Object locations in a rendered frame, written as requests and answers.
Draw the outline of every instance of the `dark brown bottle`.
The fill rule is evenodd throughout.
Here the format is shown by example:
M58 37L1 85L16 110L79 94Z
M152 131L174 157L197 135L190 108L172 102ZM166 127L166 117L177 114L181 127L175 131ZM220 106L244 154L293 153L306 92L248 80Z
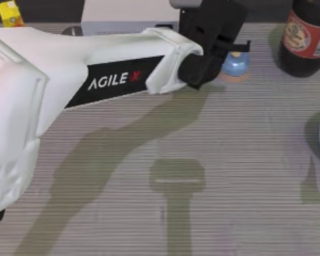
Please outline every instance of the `dark brown bottle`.
M278 61L295 77L308 77L320 70L320 0L294 0Z

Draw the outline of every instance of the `robotic arm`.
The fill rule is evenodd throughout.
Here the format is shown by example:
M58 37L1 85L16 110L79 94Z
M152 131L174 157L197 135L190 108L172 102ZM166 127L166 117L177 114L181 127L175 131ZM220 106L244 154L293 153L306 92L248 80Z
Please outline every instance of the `robotic arm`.
M64 109L141 91L199 89L229 51L249 51L249 42L233 44L246 17L239 4L203 0L190 13L180 33L72 37L0 28L0 211L29 186L40 137Z

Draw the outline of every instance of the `tabletop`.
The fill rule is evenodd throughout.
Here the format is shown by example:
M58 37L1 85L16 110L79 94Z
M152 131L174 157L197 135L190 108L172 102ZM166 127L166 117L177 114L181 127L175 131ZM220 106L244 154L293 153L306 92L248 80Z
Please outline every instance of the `tabletop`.
M244 25L246 82L62 113L0 256L320 256L320 72L277 68L282 31Z

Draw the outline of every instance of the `red bottle label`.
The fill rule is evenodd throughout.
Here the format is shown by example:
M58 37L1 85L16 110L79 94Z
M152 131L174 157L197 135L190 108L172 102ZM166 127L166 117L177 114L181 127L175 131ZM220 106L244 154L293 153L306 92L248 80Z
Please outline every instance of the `red bottle label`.
M320 58L320 27L301 20L291 11L283 36L284 46L302 58Z

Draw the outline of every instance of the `yellow box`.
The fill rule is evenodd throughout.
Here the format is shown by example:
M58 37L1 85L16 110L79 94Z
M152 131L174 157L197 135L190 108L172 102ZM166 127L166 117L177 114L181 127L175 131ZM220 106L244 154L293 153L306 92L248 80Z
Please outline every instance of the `yellow box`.
M0 3L0 16L4 27L24 26L19 8L14 0Z

